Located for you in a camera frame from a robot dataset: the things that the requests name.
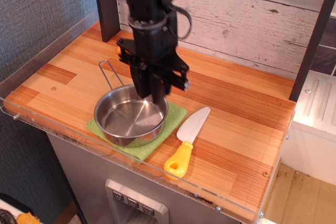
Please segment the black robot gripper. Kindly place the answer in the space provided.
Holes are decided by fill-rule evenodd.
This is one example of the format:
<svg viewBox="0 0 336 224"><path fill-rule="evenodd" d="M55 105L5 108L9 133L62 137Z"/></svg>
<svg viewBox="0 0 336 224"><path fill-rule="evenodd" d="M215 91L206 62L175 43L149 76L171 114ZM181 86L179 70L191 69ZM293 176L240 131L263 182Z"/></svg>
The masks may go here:
<svg viewBox="0 0 336 224"><path fill-rule="evenodd" d="M141 98L152 95L159 104L171 86L181 90L190 87L189 66L177 54L177 21L143 23L131 20L133 39L119 39L120 61L130 67L131 77Z"/></svg>

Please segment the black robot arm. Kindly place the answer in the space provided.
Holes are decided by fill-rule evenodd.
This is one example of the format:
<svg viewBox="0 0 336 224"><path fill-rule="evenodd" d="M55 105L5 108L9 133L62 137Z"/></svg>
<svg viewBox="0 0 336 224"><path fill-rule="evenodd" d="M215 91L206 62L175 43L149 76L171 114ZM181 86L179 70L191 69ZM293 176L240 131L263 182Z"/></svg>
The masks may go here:
<svg viewBox="0 0 336 224"><path fill-rule="evenodd" d="M177 13L191 19L173 0L126 0L133 39L119 39L120 61L130 67L131 77L141 98L152 97L158 104L172 86L189 88L188 65L176 53Z"/></svg>

